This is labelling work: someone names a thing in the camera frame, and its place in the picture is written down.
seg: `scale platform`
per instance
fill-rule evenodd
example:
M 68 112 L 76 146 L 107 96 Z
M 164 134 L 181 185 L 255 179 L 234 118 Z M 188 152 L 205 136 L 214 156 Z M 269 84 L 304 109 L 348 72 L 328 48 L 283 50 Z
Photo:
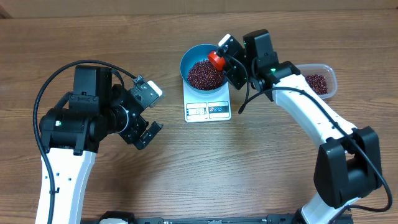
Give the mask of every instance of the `scale platform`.
M 184 115 L 188 123 L 228 121 L 231 119 L 231 101 L 228 83 L 213 93 L 199 93 L 183 82 Z

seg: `white robotic arm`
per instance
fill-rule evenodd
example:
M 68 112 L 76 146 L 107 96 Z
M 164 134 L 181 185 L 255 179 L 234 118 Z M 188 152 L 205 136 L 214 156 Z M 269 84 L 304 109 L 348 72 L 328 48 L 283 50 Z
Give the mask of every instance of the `white robotic arm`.
M 74 156 L 72 150 L 51 148 L 47 154 L 55 177 L 55 205 L 53 223 L 80 223 L 83 199 L 91 168 L 96 153 L 83 151 L 81 156 Z M 42 190 L 37 208 L 36 224 L 47 223 L 50 205 L 49 174 L 42 161 Z
M 328 112 L 332 118 L 338 122 L 340 127 L 347 133 L 351 134 L 356 128 L 350 122 L 347 122 L 336 112 L 334 112 L 308 85 L 303 75 L 290 75 L 282 78 L 279 83 L 274 84 L 274 87 L 292 87 L 299 90 L 305 90 L 319 104 Z M 306 96 L 301 95 L 295 91 L 276 90 L 272 93 L 273 99 L 277 105 L 283 107 L 296 122 L 303 128 L 303 130 L 312 139 L 315 148 L 323 143 L 326 143 L 328 138 L 339 139 L 343 135 L 333 127 L 325 115 L 319 108 Z M 354 198 L 346 203 L 355 203 L 359 198 Z M 307 224 L 314 223 L 328 223 L 343 207 L 333 208 L 328 206 L 317 193 L 311 201 L 304 205 L 302 209 L 302 216 Z

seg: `wall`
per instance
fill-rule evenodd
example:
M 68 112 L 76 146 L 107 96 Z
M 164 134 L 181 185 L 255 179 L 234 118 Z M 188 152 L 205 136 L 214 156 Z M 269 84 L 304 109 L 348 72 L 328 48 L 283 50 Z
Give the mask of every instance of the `wall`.
M 12 18 L 395 9 L 397 0 L 0 0 Z

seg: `kitchen scale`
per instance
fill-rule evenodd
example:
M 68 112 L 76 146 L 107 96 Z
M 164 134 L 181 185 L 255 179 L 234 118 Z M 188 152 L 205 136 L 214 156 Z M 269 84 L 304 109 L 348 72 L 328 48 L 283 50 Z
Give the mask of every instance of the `kitchen scale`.
M 207 59 L 207 55 L 217 50 L 215 45 L 201 44 L 191 48 L 181 60 L 183 78 L 184 118 L 188 123 L 208 121 L 228 121 L 231 119 L 231 101 L 227 80 L 215 90 L 198 90 L 188 80 L 188 72 L 196 62 Z

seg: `robotic arm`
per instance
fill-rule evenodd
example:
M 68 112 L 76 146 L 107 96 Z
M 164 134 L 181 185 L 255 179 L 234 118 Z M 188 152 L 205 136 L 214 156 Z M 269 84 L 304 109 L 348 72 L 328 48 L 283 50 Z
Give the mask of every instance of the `robotic arm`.
M 314 174 L 317 194 L 296 213 L 295 223 L 328 223 L 348 205 L 381 187 L 382 181 L 377 175 L 377 172 L 381 174 L 377 134 L 370 127 L 357 129 L 347 122 L 319 98 L 297 67 L 291 62 L 279 63 L 267 30 L 249 33 L 243 41 L 245 48 L 227 34 L 219 42 L 219 49 L 209 54 L 209 60 L 226 72 L 229 83 L 236 89 L 251 82 L 259 92 L 256 96 L 265 93 L 268 99 L 283 107 L 319 148 Z M 239 113 L 247 103 L 246 98 Z M 354 154 L 354 158 L 347 161 L 345 152 Z
M 112 74 L 121 85 L 112 86 Z M 36 224 L 80 223 L 88 176 L 94 165 L 100 141 L 108 134 L 119 134 L 127 144 L 144 149 L 162 129 L 140 114 L 163 97 L 162 90 L 141 76 L 134 87 L 124 88 L 117 70 L 77 65 L 73 92 L 68 92 L 40 120 L 41 143 L 50 162 L 55 189 L 51 191 L 49 173 L 42 157 L 42 189 Z M 68 109 L 63 108 L 69 101 Z M 57 199 L 51 205 L 51 195 Z

